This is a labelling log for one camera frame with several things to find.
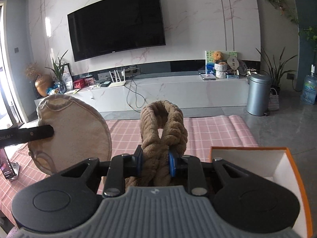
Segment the hanging ivy plant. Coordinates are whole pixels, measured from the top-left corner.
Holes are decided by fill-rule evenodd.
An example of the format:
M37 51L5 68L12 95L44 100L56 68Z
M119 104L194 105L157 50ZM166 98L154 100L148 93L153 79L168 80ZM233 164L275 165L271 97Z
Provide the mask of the hanging ivy plant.
M302 27L300 26L296 9L291 9L286 0L265 0L269 2L282 16L285 16L290 22L297 25L299 35L304 36L308 43L312 45L312 49L316 52L316 26Z

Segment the orange cardboard box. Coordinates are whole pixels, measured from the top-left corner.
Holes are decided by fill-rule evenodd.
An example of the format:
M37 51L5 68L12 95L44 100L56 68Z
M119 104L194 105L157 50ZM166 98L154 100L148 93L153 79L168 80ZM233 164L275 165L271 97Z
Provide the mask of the orange cardboard box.
M313 236L312 216L303 180L286 147L212 147L210 160L221 157L292 191L300 203L293 230L301 237Z

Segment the blue water jug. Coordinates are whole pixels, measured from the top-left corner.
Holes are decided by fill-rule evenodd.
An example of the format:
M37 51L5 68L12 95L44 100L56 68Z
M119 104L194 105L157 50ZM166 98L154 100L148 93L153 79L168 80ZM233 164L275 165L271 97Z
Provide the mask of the blue water jug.
M304 79L304 85L300 99L308 105L314 105L316 100L317 79L315 75L315 65L311 65L310 74Z

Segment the red gift box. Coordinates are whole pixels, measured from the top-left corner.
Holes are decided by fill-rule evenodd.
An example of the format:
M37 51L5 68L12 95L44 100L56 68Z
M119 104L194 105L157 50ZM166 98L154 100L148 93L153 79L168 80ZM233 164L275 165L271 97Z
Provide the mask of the red gift box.
M78 79L73 82L74 89L82 89L85 87L85 80Z

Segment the white wifi router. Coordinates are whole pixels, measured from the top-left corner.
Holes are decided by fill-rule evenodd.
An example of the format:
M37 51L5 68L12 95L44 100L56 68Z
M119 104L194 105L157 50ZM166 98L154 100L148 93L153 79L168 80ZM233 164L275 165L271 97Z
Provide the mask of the white wifi router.
M124 86L126 84L125 70L122 70L121 72L119 72L118 70L109 71L109 74L111 77L109 88Z

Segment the green potted plant left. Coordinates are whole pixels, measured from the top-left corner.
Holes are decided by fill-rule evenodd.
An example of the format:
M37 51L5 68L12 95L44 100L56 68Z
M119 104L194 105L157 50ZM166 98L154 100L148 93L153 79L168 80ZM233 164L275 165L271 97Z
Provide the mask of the green potted plant left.
M53 66L52 68L47 67L47 69L50 69L55 74L57 87L58 87L59 93L61 94L64 94L67 90L66 84L64 83L62 79L65 65L66 65L66 63L63 62L63 58L67 52L68 50L66 50L61 57L57 57L56 60L52 59L52 66Z

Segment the white ceramic cups stack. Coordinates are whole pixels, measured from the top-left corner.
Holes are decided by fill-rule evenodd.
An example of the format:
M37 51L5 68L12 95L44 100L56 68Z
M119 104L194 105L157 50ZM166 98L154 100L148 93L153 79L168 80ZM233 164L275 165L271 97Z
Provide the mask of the white ceramic cups stack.
M214 64L215 76L218 79L226 78L228 64L226 62L219 62Z

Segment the white marble TV cabinet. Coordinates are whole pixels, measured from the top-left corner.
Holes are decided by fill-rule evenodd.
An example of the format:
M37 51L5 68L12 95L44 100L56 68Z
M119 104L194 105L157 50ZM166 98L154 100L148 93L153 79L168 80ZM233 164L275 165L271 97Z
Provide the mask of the white marble TV cabinet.
M246 78L205 81L199 75L189 75L135 78L124 86L86 87L72 96L99 112L111 112L139 110L161 100L179 108L245 106L248 92Z

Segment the pink checked tablecloth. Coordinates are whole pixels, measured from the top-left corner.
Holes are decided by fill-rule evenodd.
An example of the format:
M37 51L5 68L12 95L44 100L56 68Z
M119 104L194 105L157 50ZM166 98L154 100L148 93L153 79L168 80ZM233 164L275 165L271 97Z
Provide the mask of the pink checked tablecloth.
M112 138L112 154L132 153L141 143L138 120L108 120ZM238 115L185 118L188 132L186 153L197 156L201 161L210 159L211 147L256 147L258 144L244 120ZM46 178L29 156L27 144L7 147L11 162L20 165L17 180L10 182L1 177L1 212L13 222L11 202L21 189Z

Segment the black wall television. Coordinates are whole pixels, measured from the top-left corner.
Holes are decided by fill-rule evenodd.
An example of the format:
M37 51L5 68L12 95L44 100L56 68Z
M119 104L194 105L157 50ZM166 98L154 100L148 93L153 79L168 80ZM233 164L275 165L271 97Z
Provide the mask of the black wall television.
M161 0L100 0L68 14L75 61L163 46Z

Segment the brown fluffy scarf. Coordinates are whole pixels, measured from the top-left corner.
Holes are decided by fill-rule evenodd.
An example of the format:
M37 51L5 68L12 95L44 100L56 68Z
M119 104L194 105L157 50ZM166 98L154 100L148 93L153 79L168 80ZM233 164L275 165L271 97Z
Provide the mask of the brown fluffy scarf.
M182 110L169 101L155 101L140 114L142 171L139 177L129 177L125 186L169 186L169 149L184 155L187 130Z

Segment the beige round cushion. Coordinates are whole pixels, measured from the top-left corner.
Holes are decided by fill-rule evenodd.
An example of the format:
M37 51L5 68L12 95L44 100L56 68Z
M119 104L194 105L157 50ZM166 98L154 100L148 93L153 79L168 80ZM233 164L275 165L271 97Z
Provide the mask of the beige round cushion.
M63 171L91 157L109 161L112 140L102 115L85 102L63 94L50 95L37 109L38 126L51 125L51 138L28 143L29 156L47 175Z

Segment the golden vase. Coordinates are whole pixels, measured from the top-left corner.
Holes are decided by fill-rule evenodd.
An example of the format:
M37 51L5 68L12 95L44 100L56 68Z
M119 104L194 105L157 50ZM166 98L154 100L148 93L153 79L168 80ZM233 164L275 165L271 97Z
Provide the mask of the golden vase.
M44 74L44 75L40 75L36 78L35 87L36 87L38 93L42 97L48 96L47 89L50 88L52 85L53 85L53 79L52 79L51 75Z

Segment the white round hand fan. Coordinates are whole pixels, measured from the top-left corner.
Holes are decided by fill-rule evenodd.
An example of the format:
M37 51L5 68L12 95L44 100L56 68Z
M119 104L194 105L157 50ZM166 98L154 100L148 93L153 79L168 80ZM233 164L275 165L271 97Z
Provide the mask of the white round hand fan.
M237 59L237 57L231 55L228 57L227 59L227 64L228 64L228 72L230 74L234 74L234 75L239 75L239 61Z

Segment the grey metal trash bin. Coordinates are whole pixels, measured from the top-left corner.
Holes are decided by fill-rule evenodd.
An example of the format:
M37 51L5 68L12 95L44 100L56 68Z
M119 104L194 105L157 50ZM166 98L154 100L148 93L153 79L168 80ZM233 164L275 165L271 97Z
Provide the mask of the grey metal trash bin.
M268 75L253 74L248 77L249 93L246 110L255 116L264 116L268 110L271 78Z

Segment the woven basket bag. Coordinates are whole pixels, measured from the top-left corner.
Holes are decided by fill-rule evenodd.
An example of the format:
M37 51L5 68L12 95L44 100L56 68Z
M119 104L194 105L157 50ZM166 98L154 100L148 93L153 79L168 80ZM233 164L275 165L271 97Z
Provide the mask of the woven basket bag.
M270 88L268 110L269 111L279 110L279 95L275 88Z

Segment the tall leafy floor plant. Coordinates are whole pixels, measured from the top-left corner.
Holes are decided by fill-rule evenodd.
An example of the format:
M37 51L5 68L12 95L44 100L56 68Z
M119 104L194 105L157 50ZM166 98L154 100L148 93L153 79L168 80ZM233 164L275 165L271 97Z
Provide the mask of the tall leafy floor plant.
M273 55L272 59L269 58L265 49L261 47L261 49L256 49L259 53L261 60L263 60L266 65L267 70L263 70L266 74L268 74L271 78L271 87L275 89L276 94L278 95L281 91L281 79L284 75L293 74L296 72L294 69L285 69L285 66L293 59L297 58L297 55L293 55L288 59L283 59L283 55L285 52L285 47L282 49L282 52L278 59Z

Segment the brown teddy bear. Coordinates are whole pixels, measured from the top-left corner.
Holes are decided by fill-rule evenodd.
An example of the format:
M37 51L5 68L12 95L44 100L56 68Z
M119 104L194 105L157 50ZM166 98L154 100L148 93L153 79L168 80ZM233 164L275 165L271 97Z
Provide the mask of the brown teddy bear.
M223 62L223 53L221 51L214 51L212 59L214 63Z

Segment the smartphone on stand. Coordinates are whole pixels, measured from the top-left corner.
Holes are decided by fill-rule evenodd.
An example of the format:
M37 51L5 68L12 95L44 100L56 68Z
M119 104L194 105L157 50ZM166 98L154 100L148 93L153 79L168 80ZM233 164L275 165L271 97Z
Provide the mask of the smartphone on stand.
M5 149L1 148L1 172L6 180L12 182L18 178L20 165L18 163L10 162Z

